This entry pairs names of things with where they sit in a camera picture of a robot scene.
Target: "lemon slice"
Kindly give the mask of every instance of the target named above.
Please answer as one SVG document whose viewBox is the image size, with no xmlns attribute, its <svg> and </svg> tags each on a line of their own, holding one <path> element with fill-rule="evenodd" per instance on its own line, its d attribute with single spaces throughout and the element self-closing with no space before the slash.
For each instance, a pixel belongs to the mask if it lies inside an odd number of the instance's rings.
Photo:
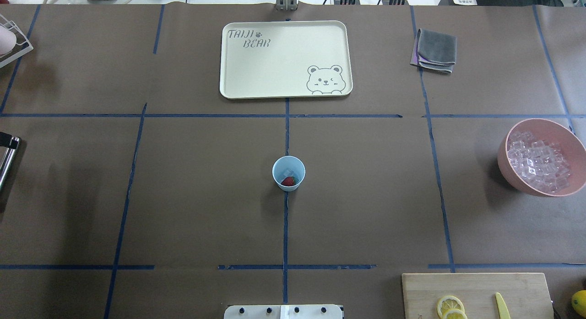
<svg viewBox="0 0 586 319">
<path fill-rule="evenodd" d="M 456 296 L 447 295 L 438 300 L 438 317 L 441 319 L 444 319 L 444 315 L 452 309 L 460 310 L 464 313 L 464 305 Z"/>
<path fill-rule="evenodd" d="M 466 316 L 466 313 L 464 313 L 464 311 L 462 311 L 460 309 L 453 308 L 453 309 L 448 310 L 444 314 L 442 319 L 468 319 L 468 317 Z"/>
</svg>

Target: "lemon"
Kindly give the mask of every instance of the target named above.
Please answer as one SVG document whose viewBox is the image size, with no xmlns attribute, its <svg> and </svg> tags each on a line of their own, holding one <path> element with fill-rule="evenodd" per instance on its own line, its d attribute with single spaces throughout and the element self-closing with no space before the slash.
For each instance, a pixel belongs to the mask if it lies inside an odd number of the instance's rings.
<svg viewBox="0 0 586 319">
<path fill-rule="evenodd" d="M 462 301 L 453 295 L 447 295 L 447 296 L 443 296 L 442 298 L 440 298 L 438 301 L 437 307 L 438 307 L 438 317 L 440 317 L 441 319 L 444 319 L 445 314 L 448 311 L 453 310 L 453 309 L 459 310 L 460 312 L 464 313 L 464 305 L 462 304 Z"/>
<path fill-rule="evenodd" d="M 466 313 L 464 313 L 464 311 L 453 308 L 448 310 L 444 314 L 442 319 L 468 319 L 468 317 L 466 316 Z"/>
<path fill-rule="evenodd" d="M 581 290 L 572 295 L 572 307 L 579 315 L 586 318 L 586 290 Z"/>
</svg>

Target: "bear drawing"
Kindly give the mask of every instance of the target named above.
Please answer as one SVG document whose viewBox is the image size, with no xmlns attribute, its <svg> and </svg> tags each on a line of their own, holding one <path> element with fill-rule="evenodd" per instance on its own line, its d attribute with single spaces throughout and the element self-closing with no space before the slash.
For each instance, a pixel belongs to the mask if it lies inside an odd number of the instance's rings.
<svg viewBox="0 0 586 319">
<path fill-rule="evenodd" d="M 312 65 L 307 72 L 309 73 L 307 89 L 311 94 L 341 94 L 346 87 L 346 82 L 342 79 L 342 68 L 339 65 L 329 69 L 320 69 Z"/>
</svg>

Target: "dish rack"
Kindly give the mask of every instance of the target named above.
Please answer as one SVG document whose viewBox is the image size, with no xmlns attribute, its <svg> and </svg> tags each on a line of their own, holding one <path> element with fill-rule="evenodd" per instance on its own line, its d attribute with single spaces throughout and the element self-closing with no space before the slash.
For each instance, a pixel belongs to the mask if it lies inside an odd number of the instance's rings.
<svg viewBox="0 0 586 319">
<path fill-rule="evenodd" d="M 9 21 L 2 14 L 0 14 L 0 17 L 2 17 L 2 19 L 0 19 L 2 27 L 15 33 L 16 35 L 16 45 L 14 46 L 14 48 L 10 52 L 0 55 L 0 68 L 2 68 L 6 66 L 8 63 L 12 62 L 13 60 L 18 59 L 27 52 L 33 50 L 33 46 L 31 44 L 31 41 L 29 41 L 27 36 L 13 21 Z"/>
</svg>

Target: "yellow knife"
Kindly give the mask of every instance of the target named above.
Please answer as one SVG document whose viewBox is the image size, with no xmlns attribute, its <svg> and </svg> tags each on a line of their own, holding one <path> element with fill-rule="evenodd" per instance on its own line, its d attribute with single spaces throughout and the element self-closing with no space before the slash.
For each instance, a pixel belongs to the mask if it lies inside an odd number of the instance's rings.
<svg viewBox="0 0 586 319">
<path fill-rule="evenodd" d="M 507 309 L 505 300 L 503 299 L 500 292 L 494 294 L 494 297 L 496 298 L 496 307 L 499 308 L 500 319 L 511 319 L 511 316 L 509 315 L 509 309 Z"/>
</svg>

